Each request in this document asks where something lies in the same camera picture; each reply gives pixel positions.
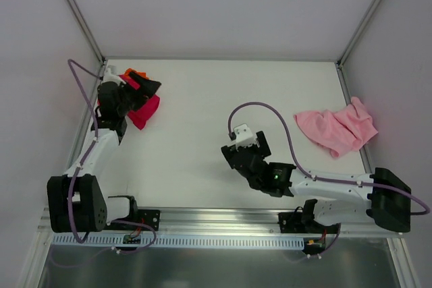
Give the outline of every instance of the white slotted strip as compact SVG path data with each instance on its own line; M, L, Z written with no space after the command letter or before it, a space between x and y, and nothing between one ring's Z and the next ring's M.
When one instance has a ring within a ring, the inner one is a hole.
M54 234L52 244L62 246L116 246L140 247L149 244L153 236L141 234L140 243L123 243L124 234L95 233L90 234L86 243L79 244L71 233ZM206 249L254 249L254 250L303 250L301 237L250 237L222 235L166 235L156 238L154 248L206 248Z

